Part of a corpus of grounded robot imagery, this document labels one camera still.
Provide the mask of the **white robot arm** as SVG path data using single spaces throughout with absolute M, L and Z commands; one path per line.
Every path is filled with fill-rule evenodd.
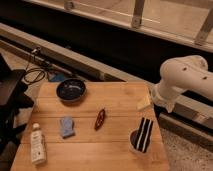
M 175 57 L 160 67 L 160 81 L 151 88 L 148 101 L 140 100 L 137 109 L 142 111 L 154 104 L 171 113 L 177 98 L 186 91 L 195 92 L 213 101 L 213 72 L 207 60 L 200 55 Z

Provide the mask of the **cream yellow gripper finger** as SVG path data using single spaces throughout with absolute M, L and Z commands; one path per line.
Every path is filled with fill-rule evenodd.
M 137 103 L 137 110 L 142 111 L 147 107 L 152 105 L 151 98 L 149 96 L 144 96 L 138 103 Z

